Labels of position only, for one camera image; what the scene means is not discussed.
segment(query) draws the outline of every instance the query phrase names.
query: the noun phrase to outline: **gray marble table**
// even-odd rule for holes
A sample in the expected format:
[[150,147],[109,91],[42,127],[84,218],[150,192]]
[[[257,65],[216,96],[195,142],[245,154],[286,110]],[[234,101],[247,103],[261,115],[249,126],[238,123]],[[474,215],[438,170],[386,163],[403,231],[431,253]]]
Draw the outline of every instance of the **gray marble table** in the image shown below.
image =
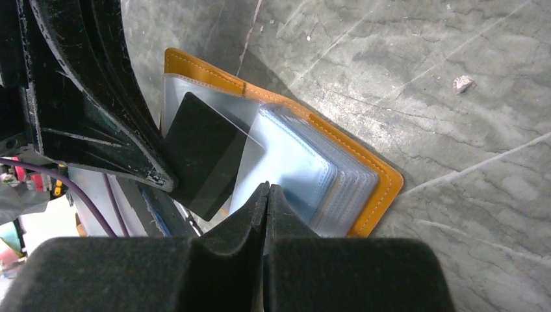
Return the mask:
[[[551,311],[551,3],[122,0],[158,118],[178,47],[294,97],[392,163],[374,235],[437,253],[459,311]],[[453,81],[477,86],[458,96]]]

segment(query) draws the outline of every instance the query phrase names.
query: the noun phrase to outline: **yellow object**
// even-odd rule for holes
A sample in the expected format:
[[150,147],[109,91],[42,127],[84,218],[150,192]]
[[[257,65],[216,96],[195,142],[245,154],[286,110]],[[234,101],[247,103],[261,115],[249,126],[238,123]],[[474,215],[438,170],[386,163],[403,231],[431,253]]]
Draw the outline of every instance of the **yellow object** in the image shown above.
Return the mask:
[[174,48],[168,48],[165,51],[164,72],[183,75],[222,89],[227,93],[236,94],[248,99],[284,105],[298,116],[307,120],[328,138],[348,150],[351,155],[354,155],[363,164],[377,172],[379,174],[379,185],[373,191],[371,198],[367,201],[356,223],[348,232],[349,237],[368,236],[404,185],[404,179],[394,168],[308,108],[285,96],[247,83],[209,63]]

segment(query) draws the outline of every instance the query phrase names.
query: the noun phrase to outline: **cable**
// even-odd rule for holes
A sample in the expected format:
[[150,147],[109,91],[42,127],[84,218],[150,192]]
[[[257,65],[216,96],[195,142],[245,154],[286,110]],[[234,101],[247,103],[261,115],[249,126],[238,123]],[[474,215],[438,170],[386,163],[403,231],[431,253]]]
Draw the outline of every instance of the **cable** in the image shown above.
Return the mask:
[[111,205],[113,205],[113,210],[115,210],[115,215],[117,216],[117,220],[119,221],[119,225],[121,226],[122,233],[124,234],[124,237],[130,237],[130,234],[128,234],[128,229],[124,224],[122,214],[120,213],[119,205],[117,204],[117,200],[115,199],[115,194],[113,193],[113,189],[111,188],[109,177],[107,176],[107,174],[101,175],[103,175],[103,181],[105,182],[105,187],[107,187],[107,194],[109,194],[109,199],[111,200]]
[[99,212],[99,209],[96,207],[96,205],[94,205],[93,201],[86,195],[86,193],[84,193],[84,191],[78,185],[76,185],[68,177],[62,174],[59,174],[54,170],[37,166],[35,164],[29,164],[27,162],[22,162],[22,161],[13,161],[11,159],[0,158],[0,164],[7,164],[8,166],[22,167],[28,170],[40,172],[41,174],[47,174],[53,177],[54,179],[60,180],[61,182],[63,182],[63,184],[65,184],[67,187],[72,189],[72,191],[76,195],[78,195],[78,197],[80,197],[80,199],[84,202],[84,204],[88,207],[90,212],[96,218],[99,225],[103,228],[105,233],[107,233],[109,237],[117,237],[113,229],[109,226],[109,223],[107,223],[105,218],[103,218],[103,215],[101,214],[101,212]]

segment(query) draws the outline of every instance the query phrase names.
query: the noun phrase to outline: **purple cable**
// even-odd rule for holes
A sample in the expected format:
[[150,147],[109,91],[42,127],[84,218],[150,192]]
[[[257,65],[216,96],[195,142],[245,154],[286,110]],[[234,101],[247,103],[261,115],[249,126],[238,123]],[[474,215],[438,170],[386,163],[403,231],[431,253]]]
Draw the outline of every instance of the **purple cable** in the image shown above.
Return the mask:
[[78,185],[76,185],[68,177],[59,174],[52,169],[44,168],[35,164],[29,164],[22,161],[13,161],[11,159],[0,158],[0,164],[22,167],[28,170],[40,172],[41,174],[47,174],[50,177],[53,177],[54,179],[63,182],[63,184],[67,185],[76,195],[78,195],[78,197],[80,197],[80,199],[84,202],[84,204],[88,207],[90,212],[96,218],[97,223],[99,223],[99,225],[103,228],[105,233],[107,233],[109,237],[117,237],[115,232],[113,232],[113,229],[109,226],[109,223],[107,223],[105,218],[103,218],[103,215],[99,212],[99,209],[96,207],[96,205],[94,205],[93,201],[86,195],[86,193],[84,193],[84,191]]
[[120,213],[119,205],[117,204],[117,200],[115,199],[115,194],[113,193],[113,189],[111,188],[109,177],[107,176],[107,174],[101,175],[103,175],[103,181],[105,182],[105,187],[107,187],[107,194],[109,194],[109,199],[111,200],[111,205],[113,205],[113,210],[115,210],[115,215],[117,216],[117,220],[119,221],[119,225],[121,226],[122,233],[124,234],[124,237],[130,237],[130,234],[128,234],[128,229],[124,224],[122,214]]

